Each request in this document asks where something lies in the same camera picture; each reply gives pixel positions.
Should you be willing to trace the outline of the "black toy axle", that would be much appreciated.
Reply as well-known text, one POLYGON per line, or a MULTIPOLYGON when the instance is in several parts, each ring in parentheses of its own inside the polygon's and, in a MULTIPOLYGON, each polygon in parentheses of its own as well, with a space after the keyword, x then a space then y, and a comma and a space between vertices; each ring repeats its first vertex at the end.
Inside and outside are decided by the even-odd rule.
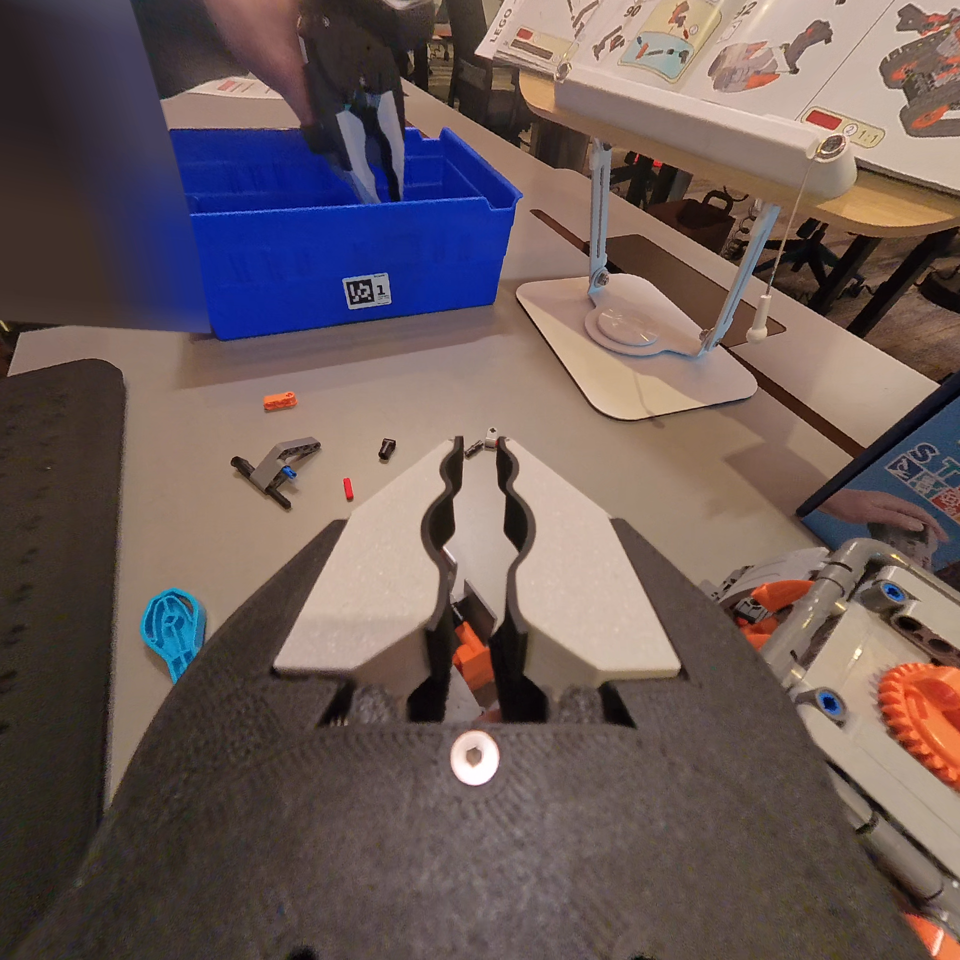
POLYGON ((289 512, 292 509, 292 504, 290 500, 280 491, 277 482, 284 482, 284 478, 280 476, 281 470, 286 464, 283 464, 279 470, 279 473, 276 474, 267 486, 258 486, 254 481, 254 467, 244 458, 236 456, 231 458, 230 465, 234 468, 234 471, 237 474, 240 474, 246 481, 248 481, 252 486, 254 486, 260 493, 264 496, 270 498, 273 502, 278 504, 284 511, 289 512))

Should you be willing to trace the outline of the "tracked toy robot body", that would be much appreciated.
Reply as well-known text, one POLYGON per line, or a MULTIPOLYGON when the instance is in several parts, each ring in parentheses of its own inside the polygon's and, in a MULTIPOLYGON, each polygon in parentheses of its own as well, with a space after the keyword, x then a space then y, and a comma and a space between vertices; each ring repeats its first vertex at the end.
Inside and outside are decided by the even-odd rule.
POLYGON ((958 592, 872 538, 701 590, 786 691, 907 923, 933 958, 958 958, 958 592))

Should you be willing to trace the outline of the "instruction booklet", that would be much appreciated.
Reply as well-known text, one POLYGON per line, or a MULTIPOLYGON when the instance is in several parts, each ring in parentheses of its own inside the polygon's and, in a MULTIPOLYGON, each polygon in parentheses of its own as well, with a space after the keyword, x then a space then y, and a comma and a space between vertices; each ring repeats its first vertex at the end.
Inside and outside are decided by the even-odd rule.
POLYGON ((958 194, 958 2, 504 2, 475 48, 559 81, 623 130, 628 101, 776 138, 844 138, 859 165, 958 194))

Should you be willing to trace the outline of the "grey bent toy beam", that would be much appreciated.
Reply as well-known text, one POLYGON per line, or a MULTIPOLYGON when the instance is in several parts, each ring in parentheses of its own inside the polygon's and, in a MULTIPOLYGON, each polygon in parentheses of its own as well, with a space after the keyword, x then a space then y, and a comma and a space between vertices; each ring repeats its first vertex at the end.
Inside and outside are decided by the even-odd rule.
MULTIPOLYGON (((274 481, 275 476, 280 472, 283 465, 289 466, 294 470, 294 467, 291 466, 292 463, 300 462, 312 456, 320 451, 321 448, 321 442, 314 437, 284 440, 276 444, 264 460, 254 469, 254 483, 259 487, 267 486, 274 481)), ((287 482, 276 482, 276 485, 280 489, 285 483, 287 482)))

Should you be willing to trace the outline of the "blue plastic bin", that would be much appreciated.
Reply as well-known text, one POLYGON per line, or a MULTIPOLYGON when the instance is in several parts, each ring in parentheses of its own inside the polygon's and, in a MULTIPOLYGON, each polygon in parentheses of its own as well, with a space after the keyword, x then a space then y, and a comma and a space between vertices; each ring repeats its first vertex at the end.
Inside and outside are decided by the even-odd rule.
POLYGON ((404 198, 372 204, 292 128, 170 135, 219 339, 496 299, 522 193, 452 130, 408 127, 404 198))

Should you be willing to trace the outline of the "grey orange toy robot head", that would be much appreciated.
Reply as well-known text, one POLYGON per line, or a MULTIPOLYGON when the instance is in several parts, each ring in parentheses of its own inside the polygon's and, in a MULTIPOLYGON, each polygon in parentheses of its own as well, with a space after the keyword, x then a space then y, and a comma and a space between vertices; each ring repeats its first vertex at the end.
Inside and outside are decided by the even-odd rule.
POLYGON ((442 557, 452 587, 450 605, 455 637, 450 687, 454 705, 447 708, 447 719, 452 720, 455 712, 466 714, 468 694, 477 707, 478 720, 498 722, 501 711, 490 649, 498 625, 497 614, 470 579, 459 575, 449 548, 443 549, 442 557))

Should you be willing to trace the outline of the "black studded mat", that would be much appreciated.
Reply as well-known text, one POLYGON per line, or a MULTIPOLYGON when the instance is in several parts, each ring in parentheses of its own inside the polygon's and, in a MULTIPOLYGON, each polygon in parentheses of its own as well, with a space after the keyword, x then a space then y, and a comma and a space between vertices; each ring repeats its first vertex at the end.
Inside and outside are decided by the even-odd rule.
POLYGON ((125 411, 102 360, 2 379, 2 958, 101 818, 125 411))

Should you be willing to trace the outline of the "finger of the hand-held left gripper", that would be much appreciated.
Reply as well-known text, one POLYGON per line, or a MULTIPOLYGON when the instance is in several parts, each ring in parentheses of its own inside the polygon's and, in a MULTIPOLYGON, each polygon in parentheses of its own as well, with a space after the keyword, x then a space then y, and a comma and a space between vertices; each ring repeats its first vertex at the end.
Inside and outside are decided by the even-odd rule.
POLYGON ((383 170, 392 202, 403 200, 405 140, 402 118, 394 93, 379 96, 376 107, 375 139, 379 165, 383 170))
POLYGON ((374 172, 367 157, 368 134, 379 132, 378 111, 360 108, 356 113, 344 109, 335 114, 337 128, 345 150, 344 175, 357 200, 364 204, 379 204, 380 198, 374 172))

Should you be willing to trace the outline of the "blue plastic toy tool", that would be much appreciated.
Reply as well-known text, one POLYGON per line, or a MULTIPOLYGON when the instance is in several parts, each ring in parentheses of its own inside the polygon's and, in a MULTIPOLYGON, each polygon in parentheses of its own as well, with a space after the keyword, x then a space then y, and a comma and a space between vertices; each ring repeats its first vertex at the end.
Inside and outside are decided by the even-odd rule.
POLYGON ((165 662, 176 684, 205 642, 207 611, 186 591, 170 588, 150 599, 141 623, 143 642, 165 662))

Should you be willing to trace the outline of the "white stand base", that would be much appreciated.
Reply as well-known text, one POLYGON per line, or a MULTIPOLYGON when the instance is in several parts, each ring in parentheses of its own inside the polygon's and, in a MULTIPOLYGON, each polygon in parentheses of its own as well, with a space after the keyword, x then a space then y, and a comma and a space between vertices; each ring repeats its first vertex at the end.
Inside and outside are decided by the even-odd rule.
MULTIPOLYGON (((613 146, 635 150, 783 209, 820 213, 830 225, 878 239, 958 227, 958 198, 881 174, 858 172, 850 147, 826 162, 813 155, 828 132, 757 116, 645 83, 586 84, 585 68, 561 80, 520 75, 521 92, 540 118, 613 146)), ((598 411, 640 421, 749 398, 760 374, 856 441, 870 442, 935 390, 919 375, 776 293, 772 318, 783 333, 702 358, 660 352, 625 356, 594 342, 587 278, 537 281, 517 297, 598 411)))

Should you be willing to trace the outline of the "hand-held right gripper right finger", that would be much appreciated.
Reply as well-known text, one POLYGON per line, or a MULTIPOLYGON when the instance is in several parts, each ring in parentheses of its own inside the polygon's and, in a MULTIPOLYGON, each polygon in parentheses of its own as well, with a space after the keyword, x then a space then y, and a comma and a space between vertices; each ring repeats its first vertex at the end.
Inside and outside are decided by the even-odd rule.
POLYGON ((571 688, 677 677, 681 661, 606 510, 514 439, 499 438, 496 469, 517 551, 490 641, 503 720, 542 722, 571 688))

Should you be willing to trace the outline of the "red printed paper sheet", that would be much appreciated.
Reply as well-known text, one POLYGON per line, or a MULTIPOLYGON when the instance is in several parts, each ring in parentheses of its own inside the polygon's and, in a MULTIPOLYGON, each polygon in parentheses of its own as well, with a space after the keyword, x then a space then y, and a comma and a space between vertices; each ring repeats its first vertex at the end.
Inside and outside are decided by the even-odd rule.
POLYGON ((253 101, 281 101, 282 94, 254 75, 214 78, 199 83, 181 95, 221 97, 253 101))

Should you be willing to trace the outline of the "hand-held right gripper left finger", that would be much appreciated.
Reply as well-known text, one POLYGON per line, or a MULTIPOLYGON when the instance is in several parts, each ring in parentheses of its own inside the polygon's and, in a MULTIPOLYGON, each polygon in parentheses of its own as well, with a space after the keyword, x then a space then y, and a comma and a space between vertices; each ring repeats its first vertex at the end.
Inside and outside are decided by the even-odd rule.
POLYGON ((282 677, 376 685, 414 721, 445 719, 457 639, 443 549, 464 439, 444 440, 356 507, 273 662, 282 677))

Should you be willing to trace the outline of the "blue toy kit box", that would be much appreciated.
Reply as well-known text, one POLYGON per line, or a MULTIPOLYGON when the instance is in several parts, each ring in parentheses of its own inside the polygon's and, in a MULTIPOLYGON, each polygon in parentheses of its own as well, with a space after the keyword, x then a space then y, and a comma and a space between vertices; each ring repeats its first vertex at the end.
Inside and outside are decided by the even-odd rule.
POLYGON ((828 546, 868 537, 958 589, 959 375, 842 468, 796 515, 828 546))

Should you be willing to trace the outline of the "person's left hand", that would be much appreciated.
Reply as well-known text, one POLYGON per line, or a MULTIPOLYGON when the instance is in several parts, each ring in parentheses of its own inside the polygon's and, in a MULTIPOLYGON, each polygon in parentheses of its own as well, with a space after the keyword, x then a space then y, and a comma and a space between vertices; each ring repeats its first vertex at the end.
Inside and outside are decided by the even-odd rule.
POLYGON ((234 59, 282 95, 302 126, 314 123, 297 31, 295 1, 204 1, 234 59))

